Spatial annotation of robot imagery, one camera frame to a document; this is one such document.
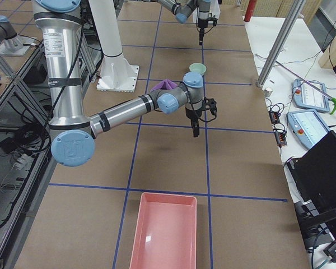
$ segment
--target computer monitor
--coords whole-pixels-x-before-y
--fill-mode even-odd
[[[336,133],[330,131],[294,164],[302,198],[320,214],[336,208]],[[336,219],[326,222],[336,240]]]

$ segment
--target plastic tray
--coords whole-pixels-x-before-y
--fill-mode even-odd
[[[195,269],[197,199],[143,193],[130,269]]]

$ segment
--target purple cloth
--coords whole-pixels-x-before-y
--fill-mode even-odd
[[[177,86],[178,85],[171,80],[162,80],[156,86],[154,86],[151,89],[151,91],[154,91],[154,90],[172,90],[172,89],[176,88]]]

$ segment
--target brown paper floor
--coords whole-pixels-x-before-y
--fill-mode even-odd
[[[218,119],[193,139],[184,109],[152,112],[98,137],[89,163],[57,166],[15,268],[129,268],[142,192],[196,196],[199,269],[308,268],[240,10],[221,6],[204,49],[194,24],[155,3],[125,3],[119,30],[125,57],[141,67],[136,91],[91,85],[86,114],[203,62]]]

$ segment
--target metal frame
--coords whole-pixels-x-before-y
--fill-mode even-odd
[[[281,49],[284,46],[284,43],[289,36],[291,29],[293,28],[302,8],[305,5],[306,0],[295,0],[291,6],[291,9],[280,29],[278,36],[276,37],[273,48],[270,51],[270,54],[265,62],[265,65],[260,73],[260,76],[256,82],[257,87],[262,88],[265,84],[271,69],[273,68]]]

